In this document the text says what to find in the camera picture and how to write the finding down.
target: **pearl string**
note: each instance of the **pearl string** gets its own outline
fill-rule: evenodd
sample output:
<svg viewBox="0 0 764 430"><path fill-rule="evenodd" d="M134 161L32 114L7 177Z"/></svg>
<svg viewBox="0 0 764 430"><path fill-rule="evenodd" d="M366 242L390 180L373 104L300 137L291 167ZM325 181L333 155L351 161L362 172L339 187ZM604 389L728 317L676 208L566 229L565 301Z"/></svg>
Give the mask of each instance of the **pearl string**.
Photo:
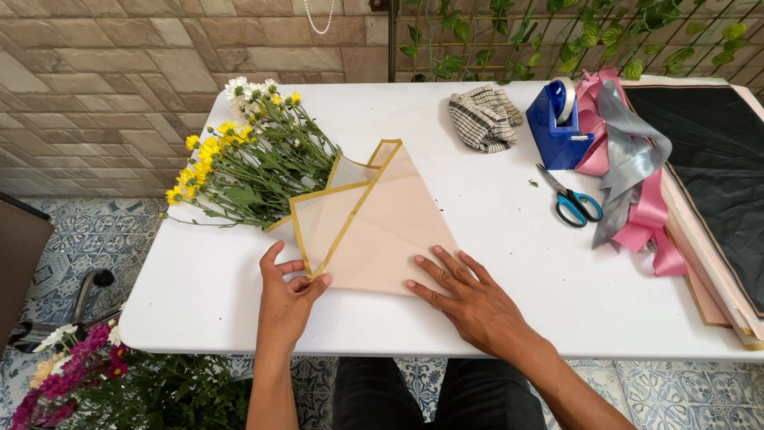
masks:
<svg viewBox="0 0 764 430"><path fill-rule="evenodd" d="M326 23L326 28L324 28L324 31L319 31L319 29L316 28L315 25L313 25L313 18L311 18L310 10L308 9L308 0L305 0L305 11L308 12L308 21L310 21L310 26L313 27L313 31L315 31L318 34L324 34L327 31L329 31L329 26L332 25L332 12L334 11L334 0L332 0L332 8L329 9L329 22Z"/></svg>

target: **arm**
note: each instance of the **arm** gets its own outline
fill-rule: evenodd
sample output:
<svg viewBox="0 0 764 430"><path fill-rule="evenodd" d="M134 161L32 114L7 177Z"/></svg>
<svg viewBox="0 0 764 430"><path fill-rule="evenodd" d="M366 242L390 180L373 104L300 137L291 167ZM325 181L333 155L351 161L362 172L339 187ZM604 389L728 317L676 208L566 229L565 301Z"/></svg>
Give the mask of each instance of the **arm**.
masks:
<svg viewBox="0 0 764 430"><path fill-rule="evenodd" d="M277 265L276 257L283 248L283 241L276 242L260 260L263 294L247 430L299 428L290 358L308 324L313 302L332 282L330 274L321 275L312 284L306 276L284 281L285 275L304 270L305 264L302 260L294 260Z"/></svg>
<svg viewBox="0 0 764 430"><path fill-rule="evenodd" d="M523 372L561 427L635 430L626 417L571 369L548 340L525 322L512 299L482 265L464 252L459 253L459 259L474 272L476 279L442 247L435 246L433 251L450 273L422 256L416 256L416 264L454 296L447 298L412 279L406 286L440 309L462 339Z"/></svg>

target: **blue tape dispenser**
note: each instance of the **blue tape dispenser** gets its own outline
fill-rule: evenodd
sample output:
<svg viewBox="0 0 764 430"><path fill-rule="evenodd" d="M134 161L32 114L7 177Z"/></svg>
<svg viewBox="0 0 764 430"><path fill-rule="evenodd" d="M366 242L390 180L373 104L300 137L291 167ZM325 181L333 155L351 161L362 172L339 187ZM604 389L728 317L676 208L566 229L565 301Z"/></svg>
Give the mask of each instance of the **blue tape dispenser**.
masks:
<svg viewBox="0 0 764 430"><path fill-rule="evenodd" d="M578 131L578 101L569 77L556 77L544 86L526 117L549 170L575 168L594 143L593 134Z"/></svg>

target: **silver ribbon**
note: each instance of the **silver ribbon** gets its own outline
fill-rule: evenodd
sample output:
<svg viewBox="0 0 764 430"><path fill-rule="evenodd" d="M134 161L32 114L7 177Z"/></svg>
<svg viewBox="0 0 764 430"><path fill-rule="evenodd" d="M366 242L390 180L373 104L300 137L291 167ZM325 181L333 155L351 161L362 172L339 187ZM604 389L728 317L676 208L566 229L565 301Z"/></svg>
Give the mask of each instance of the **silver ribbon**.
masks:
<svg viewBox="0 0 764 430"><path fill-rule="evenodd" d="M619 245L612 237L626 225L631 203L639 201L639 193L635 195L633 187L663 166L669 159L672 144L669 138L623 104L618 86L612 80L602 83L597 93L597 108L607 124L610 170L600 182L600 189L606 188L605 199L592 249L610 242L618 250ZM656 146L651 147L640 136L652 138Z"/></svg>

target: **black pants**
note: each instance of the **black pants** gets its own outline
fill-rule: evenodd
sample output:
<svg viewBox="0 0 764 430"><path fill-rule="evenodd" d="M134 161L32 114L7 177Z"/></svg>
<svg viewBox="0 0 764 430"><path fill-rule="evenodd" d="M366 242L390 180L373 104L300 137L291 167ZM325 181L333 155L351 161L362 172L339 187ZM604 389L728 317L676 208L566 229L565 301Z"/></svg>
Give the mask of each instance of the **black pants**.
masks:
<svg viewBox="0 0 764 430"><path fill-rule="evenodd" d="M392 358L340 357L333 430L546 430L528 380L501 360L448 360L435 411L425 424Z"/></svg>

